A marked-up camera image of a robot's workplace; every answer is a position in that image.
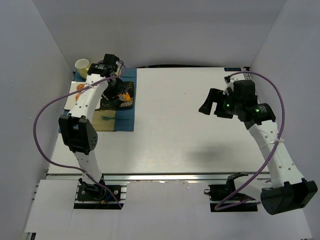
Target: purple cable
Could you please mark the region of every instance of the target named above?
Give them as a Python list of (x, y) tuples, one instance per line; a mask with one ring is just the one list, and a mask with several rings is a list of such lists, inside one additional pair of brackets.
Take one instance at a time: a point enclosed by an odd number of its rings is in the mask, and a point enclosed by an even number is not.
[[(235, 73), (232, 73), (231, 75), (229, 75), (229, 77), (232, 77), (234, 75), (238, 75), (238, 74), (243, 74), (244, 72), (242, 71), (237, 71)], [(279, 130), (279, 133), (278, 133), (278, 140), (281, 138), (281, 135), (284, 131), (284, 127), (285, 127), (285, 117), (286, 117), (286, 114), (285, 114), (285, 105), (284, 105), (284, 101), (281, 97), (281, 94), (277, 88), (277, 86), (267, 77), (257, 73), (257, 72), (254, 72), (254, 71), (246, 71), (245, 72), (246, 74), (253, 74), (253, 75), (257, 75), (261, 78), (263, 78), (264, 80), (266, 80), (267, 82), (269, 82), (274, 90), (276, 91), (276, 94), (278, 95), (279, 97), (279, 100), (280, 100), (280, 104), (281, 104), (281, 112), (282, 112), (282, 119), (281, 119), (281, 126), (280, 126), (280, 130)], [(231, 207), (234, 207), (234, 206), (237, 206), (237, 205), (240, 205), (240, 204), (244, 204), (245, 202), (247, 202), (248, 200), (244, 200), (244, 201), (240, 201), (240, 202), (237, 202), (237, 203), (233, 203), (233, 204), (229, 204), (227, 206), (222, 206), (220, 207), (222, 204), (224, 204), (226, 201), (228, 201), (230, 198), (232, 198), (234, 195), (236, 195), (237, 193), (239, 193), (242, 189), (244, 189), (247, 185), (249, 185), (262, 171), (263, 169), (268, 165), (268, 163), (270, 162), (272, 156), (274, 155), (276, 149), (277, 149), (277, 146), (278, 146), (279, 142), (276, 141), (274, 143), (274, 146), (269, 154), (269, 156), (266, 158), (266, 160), (264, 161), (263, 165), (259, 168), (258, 171), (256, 171), (256, 173), (249, 178), (248, 181), (246, 181), (243, 185), (241, 185), (239, 188), (237, 188), (234, 192), (230, 193), (230, 195), (228, 195), (227, 197), (225, 197), (221, 202), (219, 202), (215, 207), (214, 207), (214, 210), (216, 211), (219, 211), (219, 210), (222, 210), (222, 209), (227, 209), (227, 208), (231, 208)]]
[[(117, 75), (117, 76), (111, 76), (111, 77), (107, 77), (107, 78), (104, 78), (104, 79), (101, 79), (93, 84), (91, 84), (91, 86), (95, 86), (95, 85), (98, 85), (104, 81), (107, 81), (107, 80), (110, 80), (110, 79), (115, 79), (115, 78), (118, 78), (118, 77), (121, 77), (123, 75), (120, 74), (120, 75)], [(105, 190), (107, 190), (110, 195), (113, 197), (113, 199), (116, 201), (116, 203), (119, 205), (120, 209), (122, 209), (122, 206), (120, 204), (120, 202), (117, 200), (116, 196), (113, 194), (113, 192), (108, 188), (106, 187), (105, 185), (102, 185), (101, 183), (99, 183), (98, 181), (96, 181), (85, 169), (82, 169), (80, 167), (77, 167), (77, 166), (68, 166), (68, 165), (63, 165), (63, 164), (59, 164), (59, 163), (56, 163), (52, 160), (50, 160), (46, 155), (45, 153), (42, 151), (40, 145), (39, 145), (39, 141), (38, 141), (38, 137), (37, 137), (37, 124), (38, 124), (38, 120), (39, 120), (39, 117), (40, 115), (43, 113), (43, 111), (48, 107), (50, 106), (51, 104), (61, 100), (61, 99), (64, 99), (64, 98), (67, 98), (73, 94), (76, 94), (76, 93), (79, 93), (79, 92), (82, 92), (82, 91), (85, 91), (87, 89), (89, 89), (90, 87), (89, 86), (86, 86), (84, 88), (81, 88), (79, 90), (76, 90), (76, 91), (73, 91), (73, 92), (70, 92), (68, 93), (67, 95), (64, 95), (64, 96), (60, 96), (60, 97), (57, 97), (56, 99), (53, 99), (52, 101), (48, 102), (46, 105), (44, 105), (40, 111), (37, 113), (35, 119), (34, 119), (34, 122), (33, 122), (33, 138), (34, 138), (34, 142), (35, 142), (35, 145), (36, 145), (36, 148), (38, 149), (38, 151), (40, 152), (40, 154), (42, 155), (42, 157), (48, 161), (50, 164), (52, 165), (56, 165), (58, 167), (62, 167), (62, 168), (67, 168), (67, 169), (76, 169), (76, 170), (79, 170), (81, 171), (82, 173), (84, 173), (92, 182), (94, 182), (95, 184), (97, 184), (98, 186), (100, 186), (101, 188), (104, 188)]]

